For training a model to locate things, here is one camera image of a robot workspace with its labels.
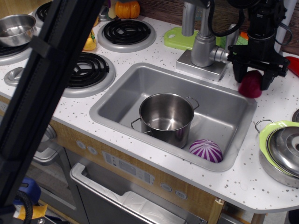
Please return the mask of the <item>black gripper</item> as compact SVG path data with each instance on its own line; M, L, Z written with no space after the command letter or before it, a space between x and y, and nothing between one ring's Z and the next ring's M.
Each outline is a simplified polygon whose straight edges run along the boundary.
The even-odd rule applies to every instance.
M233 64L238 83L242 82L249 67L264 71L260 90L265 91L275 77L286 76L290 61L275 51L275 34L249 34L248 38L247 45L228 45L228 60Z

